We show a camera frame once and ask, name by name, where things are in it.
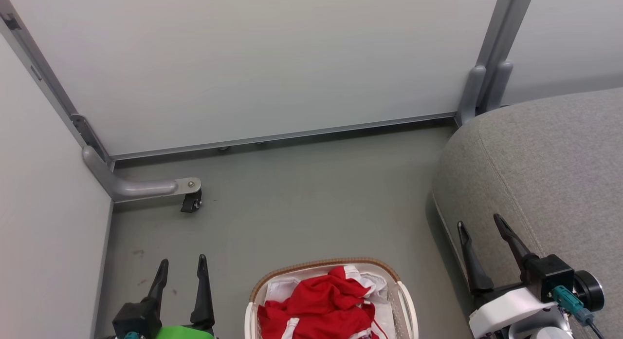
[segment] metal frame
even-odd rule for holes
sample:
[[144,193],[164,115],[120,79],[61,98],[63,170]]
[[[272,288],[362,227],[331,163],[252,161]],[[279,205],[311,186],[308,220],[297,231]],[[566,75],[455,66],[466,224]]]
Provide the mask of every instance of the metal frame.
[[501,98],[513,70],[512,62],[506,59],[530,1],[496,1],[476,66],[469,73],[458,106],[456,122],[459,127],[478,113],[500,107]]
[[201,189],[201,180],[197,177],[168,181],[125,181],[116,177],[109,170],[109,167],[91,146],[85,146],[82,149],[82,159],[114,202],[190,194]]
[[[495,96],[500,97],[500,99],[504,93],[504,88],[506,88],[506,83],[508,82],[508,78],[510,77],[510,72],[513,67],[512,65],[509,66],[508,64],[503,64],[507,61],[506,59],[508,57],[508,53],[513,45],[514,38],[517,36],[521,22],[523,22],[523,17],[526,15],[530,1],[531,0],[498,0],[497,2],[501,4],[501,6],[499,7],[500,9],[494,10],[490,26],[493,24],[494,19],[501,18],[501,22],[495,22],[496,26],[499,24],[499,29],[489,53],[489,57],[487,57],[487,61],[485,63],[485,67],[489,70],[489,72],[485,75],[485,80],[480,90],[480,94],[478,95],[478,103],[476,104],[477,108],[479,108],[481,112],[484,112],[487,108],[487,102],[489,102],[492,93],[496,93]],[[484,59],[485,55],[482,55],[481,53],[479,61],[484,62]],[[503,74],[503,77],[507,79],[506,82],[496,81],[500,71]],[[494,90],[495,86],[503,86],[503,88],[502,90]]]
[[249,144],[253,142],[275,141],[279,139],[290,139],[308,135],[327,134],[342,131],[360,130],[364,128],[375,128],[379,126],[391,126],[394,124],[404,124],[408,122],[426,121],[455,116],[459,126],[467,123],[478,113],[484,113],[499,108],[501,97],[503,96],[506,84],[512,72],[513,65],[506,58],[514,42],[514,38],[520,28],[523,17],[530,5],[531,0],[497,0],[494,12],[489,22],[489,27],[485,34],[480,53],[470,72],[463,90],[463,95],[456,113],[442,113],[411,117],[408,119],[398,119],[391,121],[372,122],[358,124],[354,126],[342,126],[315,131],[303,131],[290,134],[269,135],[236,141],[216,142],[211,144],[199,144],[194,146],[184,146],[180,148],[168,148],[165,150],[154,150],[145,152],[134,152],[129,154],[119,154],[109,156],[102,143],[92,131],[89,122],[84,116],[78,114],[69,96],[62,88],[60,81],[54,75],[50,65],[45,60],[31,34],[25,28],[24,22],[20,19],[17,11],[9,0],[0,0],[0,16],[4,20],[14,21],[12,35],[18,42],[19,48],[25,54],[24,66],[30,68],[34,78],[38,80],[40,88],[44,91],[50,102],[56,104],[55,108],[59,115],[64,113],[65,117],[71,118],[72,125],[68,125],[81,146],[92,146],[107,164],[111,165],[116,160],[135,159],[138,157],[151,157],[156,155],[175,154],[211,148],[222,148]]
[[191,152],[191,151],[201,151],[201,150],[210,150],[214,148],[227,148],[230,146],[240,146],[243,144],[252,144],[252,143],[261,143],[261,142],[269,142],[269,141],[279,141],[282,139],[293,139],[299,137],[309,137],[312,135],[321,135],[321,134],[329,134],[329,133],[339,133],[339,132],[347,132],[347,131],[355,131],[355,130],[365,130],[371,128],[378,128],[383,126],[394,126],[399,124],[409,124],[413,122],[420,121],[430,121],[436,119],[447,119],[450,117],[456,116],[457,113],[441,113],[434,115],[424,115],[424,116],[416,116],[416,117],[408,117],[406,119],[396,119],[396,120],[387,120],[387,121],[379,121],[379,122],[368,122],[365,124],[357,124],[350,126],[340,126],[336,128],[326,128],[321,130],[312,130],[312,131],[302,131],[302,132],[294,132],[294,133],[286,133],[286,134],[276,134],[276,135],[266,135],[264,137],[255,137],[248,139],[238,139],[235,141],[224,141],[224,142],[216,142],[216,143],[208,143],[208,144],[197,144],[195,146],[184,146],[177,148],[167,148],[164,150],[153,150],[153,151],[144,151],[144,152],[133,152],[129,154],[119,154],[119,155],[111,155],[111,158],[114,161],[118,160],[127,160],[127,159],[138,159],[140,157],[154,157],[158,155],[169,155],[169,154],[178,154],[181,152]]

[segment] laundry basket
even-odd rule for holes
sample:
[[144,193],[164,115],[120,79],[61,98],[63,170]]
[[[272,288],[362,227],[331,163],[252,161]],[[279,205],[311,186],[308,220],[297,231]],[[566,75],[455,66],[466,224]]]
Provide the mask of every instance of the laundry basket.
[[257,308],[263,305],[267,286],[270,281],[296,277],[298,279],[309,279],[326,275],[327,272],[336,266],[353,265],[361,273],[371,273],[383,278],[387,282],[387,300],[391,304],[394,327],[396,328],[396,339],[418,339],[418,319],[416,310],[411,300],[411,295],[403,282],[400,281],[398,274],[384,262],[367,259],[330,259],[315,262],[307,262],[281,268],[265,275],[257,282],[251,292],[249,305],[244,319],[245,339],[262,339],[261,329],[257,319]]

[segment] gray floor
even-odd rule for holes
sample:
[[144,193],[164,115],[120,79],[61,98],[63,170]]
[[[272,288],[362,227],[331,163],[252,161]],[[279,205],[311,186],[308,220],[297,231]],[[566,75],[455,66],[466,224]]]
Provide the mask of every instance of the gray floor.
[[391,265],[411,292],[421,338],[471,338],[469,297],[429,198],[451,134],[450,127],[424,127],[267,143],[116,170],[136,180],[200,177],[204,206],[180,213],[177,198],[115,208],[96,335],[113,333],[116,311],[147,294],[164,258],[163,324],[187,324],[198,255],[205,253],[221,339],[243,338],[249,293],[263,275],[333,257]]

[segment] gray sofa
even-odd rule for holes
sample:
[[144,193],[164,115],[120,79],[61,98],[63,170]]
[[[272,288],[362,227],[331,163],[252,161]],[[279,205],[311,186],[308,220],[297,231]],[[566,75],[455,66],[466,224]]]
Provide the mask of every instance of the gray sofa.
[[[623,88],[474,118],[447,144],[432,191],[463,272],[458,221],[496,286],[519,281],[494,224],[500,213],[533,252],[599,279],[596,323],[606,338],[623,337]],[[594,338],[572,325],[578,339]]]

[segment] red clothing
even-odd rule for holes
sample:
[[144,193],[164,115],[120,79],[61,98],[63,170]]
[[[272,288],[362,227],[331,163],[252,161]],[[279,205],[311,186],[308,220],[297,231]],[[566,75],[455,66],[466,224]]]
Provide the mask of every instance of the red clothing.
[[343,266],[301,281],[284,302],[267,301],[257,316],[264,339],[378,339],[372,332],[370,288],[347,279]]

